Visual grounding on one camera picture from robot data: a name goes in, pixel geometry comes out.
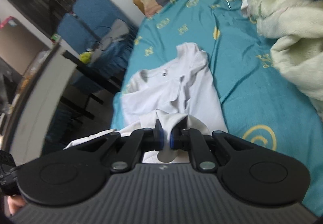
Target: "teal bed sheet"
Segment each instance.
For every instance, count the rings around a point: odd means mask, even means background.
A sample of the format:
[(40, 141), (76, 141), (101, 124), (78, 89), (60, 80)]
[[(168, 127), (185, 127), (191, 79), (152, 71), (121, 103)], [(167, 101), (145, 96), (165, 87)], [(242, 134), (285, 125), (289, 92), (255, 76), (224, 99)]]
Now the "teal bed sheet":
[[(130, 57), (122, 90), (141, 69), (177, 56), (176, 46), (195, 42), (208, 53), (229, 133), (301, 161), (311, 173), (303, 204), (323, 214), (323, 126), (307, 96), (273, 67), (275, 40), (260, 37), (241, 15), (241, 1), (171, 0), (145, 18)], [(120, 95), (111, 128), (123, 128)]]

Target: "yellow circle print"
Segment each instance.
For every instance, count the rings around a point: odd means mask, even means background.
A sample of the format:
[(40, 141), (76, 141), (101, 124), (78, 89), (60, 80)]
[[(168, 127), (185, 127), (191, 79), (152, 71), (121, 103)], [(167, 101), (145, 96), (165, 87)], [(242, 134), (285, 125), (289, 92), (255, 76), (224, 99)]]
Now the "yellow circle print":
[(253, 126), (243, 135), (242, 139), (269, 148), (273, 151), (276, 151), (277, 149), (277, 140), (275, 133), (267, 125)]
[(249, 18), (249, 21), (252, 23), (252, 24), (257, 24), (257, 19), (253, 18), (253, 17), (250, 17)]

